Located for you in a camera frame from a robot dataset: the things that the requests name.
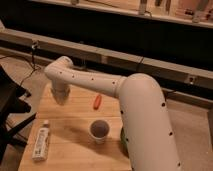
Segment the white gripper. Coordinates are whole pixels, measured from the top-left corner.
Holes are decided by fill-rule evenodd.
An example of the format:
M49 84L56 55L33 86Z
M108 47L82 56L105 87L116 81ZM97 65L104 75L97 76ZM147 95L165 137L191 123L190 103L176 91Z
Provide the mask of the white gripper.
M53 83L51 93L57 104L64 105L69 98L70 87L67 84Z

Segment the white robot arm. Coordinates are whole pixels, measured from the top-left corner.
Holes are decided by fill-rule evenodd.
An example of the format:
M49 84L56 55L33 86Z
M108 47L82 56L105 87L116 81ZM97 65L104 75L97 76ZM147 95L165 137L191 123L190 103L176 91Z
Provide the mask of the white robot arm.
M153 77L79 71L67 56L50 63L45 75L52 82L57 103L67 99L70 85L119 101L132 171L182 171L166 101Z

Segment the green object behind arm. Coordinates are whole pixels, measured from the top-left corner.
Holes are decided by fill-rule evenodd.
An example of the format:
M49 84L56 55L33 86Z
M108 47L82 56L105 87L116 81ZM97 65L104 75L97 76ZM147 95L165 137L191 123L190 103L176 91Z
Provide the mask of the green object behind arm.
M123 150L124 154L127 157L129 157L127 144L126 144L126 138L125 138L125 133L124 133L123 127L121 128L121 131L120 131L120 141L121 141L122 150Z

